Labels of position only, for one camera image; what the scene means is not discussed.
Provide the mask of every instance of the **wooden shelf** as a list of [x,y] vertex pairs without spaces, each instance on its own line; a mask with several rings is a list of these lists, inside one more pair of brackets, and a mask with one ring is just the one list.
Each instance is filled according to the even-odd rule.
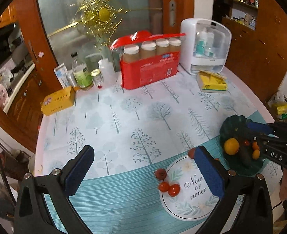
[[229,0],[229,1],[233,1],[233,2],[235,2],[235,3],[239,3],[239,4],[243,5],[243,6],[250,7],[250,8],[254,8],[254,9],[256,9],[256,10],[258,9],[258,8],[256,8],[254,5],[250,5],[250,4],[247,4],[247,3],[239,2],[238,0]]

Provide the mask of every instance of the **red package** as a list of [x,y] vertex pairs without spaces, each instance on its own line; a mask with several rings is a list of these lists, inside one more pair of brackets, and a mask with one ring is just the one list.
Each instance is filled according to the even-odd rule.
[[[136,44],[163,38],[181,37],[184,35],[184,33],[152,35],[148,31],[139,31],[135,34],[118,38],[110,46],[110,49],[116,50],[128,44]],[[175,75],[177,73],[179,56],[180,52],[170,52],[147,59],[141,59],[132,63],[126,63],[121,59],[121,86],[125,89],[132,90]]]

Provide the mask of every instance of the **yellow box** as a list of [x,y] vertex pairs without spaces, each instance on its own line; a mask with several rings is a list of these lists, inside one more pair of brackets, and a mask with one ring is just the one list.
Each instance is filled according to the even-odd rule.
[[74,100],[75,91],[72,86],[69,86],[46,96],[41,105],[41,111],[44,115],[49,116],[55,112],[73,106]]

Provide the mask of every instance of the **orange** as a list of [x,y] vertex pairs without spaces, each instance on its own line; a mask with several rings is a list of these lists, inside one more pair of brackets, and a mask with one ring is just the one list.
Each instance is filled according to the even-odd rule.
[[254,159],[254,160],[257,160],[257,159],[259,158],[259,156],[260,156],[260,151],[259,151],[259,149],[255,149],[254,152],[253,152],[253,154],[252,154],[253,159]]
[[224,150],[228,155],[235,155],[239,151],[239,148],[240,144],[235,138],[230,138],[224,143]]
[[257,142],[253,142],[252,143],[252,148],[253,148],[253,150],[259,150],[259,146],[258,146],[258,144],[257,144]]

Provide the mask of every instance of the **white jar lid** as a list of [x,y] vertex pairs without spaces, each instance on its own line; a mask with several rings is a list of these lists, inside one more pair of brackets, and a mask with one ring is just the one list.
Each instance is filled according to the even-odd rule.
[[170,39],[169,39],[169,43],[170,43],[172,46],[180,46],[180,45],[181,45],[181,40],[180,40],[180,39],[177,39],[177,38],[170,38]]
[[144,41],[141,44],[141,48],[146,51],[153,51],[155,50],[156,44],[152,41]]
[[169,41],[167,39],[158,39],[157,40],[157,46],[159,47],[168,47]]
[[129,44],[124,47],[125,54],[138,54],[139,46],[134,44]]

